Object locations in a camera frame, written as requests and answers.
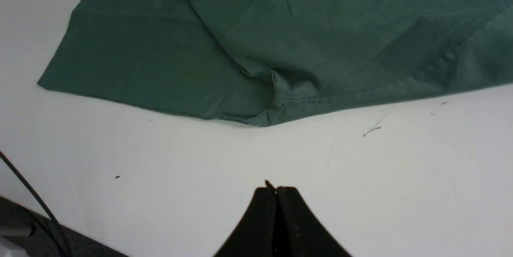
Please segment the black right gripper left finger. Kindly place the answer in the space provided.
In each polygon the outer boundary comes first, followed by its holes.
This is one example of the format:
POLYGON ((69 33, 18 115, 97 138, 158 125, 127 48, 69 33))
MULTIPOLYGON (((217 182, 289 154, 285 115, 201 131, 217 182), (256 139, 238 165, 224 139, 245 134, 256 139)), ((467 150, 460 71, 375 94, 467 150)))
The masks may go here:
POLYGON ((255 189, 249 206, 216 257, 271 257, 277 214, 275 187, 265 182, 255 189))

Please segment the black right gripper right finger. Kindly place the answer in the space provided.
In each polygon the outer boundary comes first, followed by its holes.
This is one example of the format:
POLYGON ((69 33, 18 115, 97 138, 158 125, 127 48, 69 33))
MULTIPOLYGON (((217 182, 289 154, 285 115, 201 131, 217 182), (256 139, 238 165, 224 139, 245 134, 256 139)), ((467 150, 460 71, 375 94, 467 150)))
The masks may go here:
POLYGON ((291 186, 277 188, 278 257, 350 257, 319 222, 299 191, 291 186))

